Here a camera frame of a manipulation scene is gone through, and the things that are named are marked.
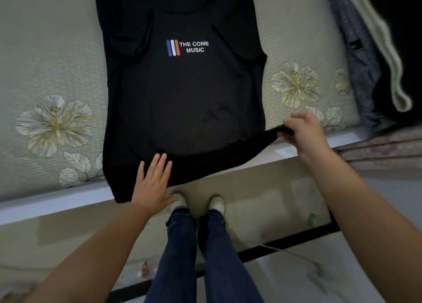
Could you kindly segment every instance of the hand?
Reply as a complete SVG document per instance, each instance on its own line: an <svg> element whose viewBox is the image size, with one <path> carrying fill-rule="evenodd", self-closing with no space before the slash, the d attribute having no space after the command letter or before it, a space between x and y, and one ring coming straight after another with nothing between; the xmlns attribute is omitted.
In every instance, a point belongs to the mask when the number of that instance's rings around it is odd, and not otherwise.
<svg viewBox="0 0 422 303"><path fill-rule="evenodd" d="M132 204L140 205L152 217L164 210L166 206L177 201L176 197L165 197L168 179L170 178L172 162L166 164L167 155L155 154L144 178L145 162L139 165L135 188L132 195Z"/></svg>
<svg viewBox="0 0 422 303"><path fill-rule="evenodd" d="M327 140L324 137L324 130L319 120L312 112L299 112L290 114L291 119L283 123L292 129L294 134L278 133L298 150L298 156L302 162L310 165L318 156L332 153Z"/></svg>

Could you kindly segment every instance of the shoe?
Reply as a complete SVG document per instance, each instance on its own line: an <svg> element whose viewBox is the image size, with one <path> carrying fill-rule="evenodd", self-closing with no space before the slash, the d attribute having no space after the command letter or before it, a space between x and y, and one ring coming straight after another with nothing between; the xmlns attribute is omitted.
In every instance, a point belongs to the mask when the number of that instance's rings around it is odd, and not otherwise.
<svg viewBox="0 0 422 303"><path fill-rule="evenodd" d="M208 205L208 210L211 209L217 210L224 215L224 212L226 211L226 204L220 195L214 195L211 198L210 204Z"/></svg>
<svg viewBox="0 0 422 303"><path fill-rule="evenodd" d="M178 201L171 203L168 206L170 208L171 212L173 212L177 208L187 208L186 200L180 192L174 192L174 193L171 194L171 196L175 196L176 198L179 199Z"/></svg>

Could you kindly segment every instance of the curtain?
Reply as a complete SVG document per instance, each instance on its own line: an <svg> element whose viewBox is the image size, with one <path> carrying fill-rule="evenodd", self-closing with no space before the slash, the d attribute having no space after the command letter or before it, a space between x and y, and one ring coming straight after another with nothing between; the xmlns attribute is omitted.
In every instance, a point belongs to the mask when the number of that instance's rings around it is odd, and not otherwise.
<svg viewBox="0 0 422 303"><path fill-rule="evenodd" d="M335 150L356 170L422 169L422 125Z"/></svg>

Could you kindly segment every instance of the mattress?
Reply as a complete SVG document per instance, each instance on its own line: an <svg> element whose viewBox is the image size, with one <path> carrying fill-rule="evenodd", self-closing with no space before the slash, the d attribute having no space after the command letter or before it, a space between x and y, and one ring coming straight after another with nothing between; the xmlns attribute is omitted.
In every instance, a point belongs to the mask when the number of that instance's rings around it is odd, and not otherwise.
<svg viewBox="0 0 422 303"><path fill-rule="evenodd" d="M305 110L327 131L359 124L327 0L254 2L266 128ZM102 180L108 97L95 0L0 0L0 23L0 200ZM47 110L60 116L53 125Z"/></svg>

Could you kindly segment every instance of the person's left hand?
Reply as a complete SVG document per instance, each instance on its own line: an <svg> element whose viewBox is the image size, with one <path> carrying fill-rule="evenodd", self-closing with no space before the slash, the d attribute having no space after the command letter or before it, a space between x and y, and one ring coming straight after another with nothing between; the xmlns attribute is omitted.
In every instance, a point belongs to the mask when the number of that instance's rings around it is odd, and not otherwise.
<svg viewBox="0 0 422 303"><path fill-rule="evenodd" d="M164 210L166 206L177 201L176 197L165 197L168 179L170 178L172 162L166 164L167 155L155 154L144 178L145 162L139 165L135 188L132 195L132 203L140 205L146 213L152 217Z"/></svg>

